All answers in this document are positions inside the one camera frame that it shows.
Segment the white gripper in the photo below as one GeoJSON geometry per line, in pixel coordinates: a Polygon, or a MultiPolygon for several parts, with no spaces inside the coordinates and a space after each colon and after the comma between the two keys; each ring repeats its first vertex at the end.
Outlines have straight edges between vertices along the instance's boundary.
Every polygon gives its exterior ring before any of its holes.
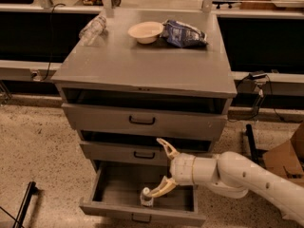
{"type": "Polygon", "coordinates": [[[161,183],[154,189],[145,192],[149,198],[158,198],[171,192],[177,185],[193,185],[193,165],[195,156],[180,153],[170,142],[157,138],[157,142],[164,148],[170,163],[171,178],[163,177],[161,183]]]}

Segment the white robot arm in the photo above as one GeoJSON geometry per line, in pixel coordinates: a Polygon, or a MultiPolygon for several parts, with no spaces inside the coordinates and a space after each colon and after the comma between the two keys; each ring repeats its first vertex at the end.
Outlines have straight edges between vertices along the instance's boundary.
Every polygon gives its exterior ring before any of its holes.
{"type": "Polygon", "coordinates": [[[227,151],[211,158],[179,152],[162,138],[162,145],[170,160],[169,178],[164,177],[154,189],[145,187],[141,198],[161,197],[177,186],[202,185],[224,197],[241,199],[252,191],[278,208],[284,219],[304,225],[304,188],[264,169],[236,152],[227,151]]]}

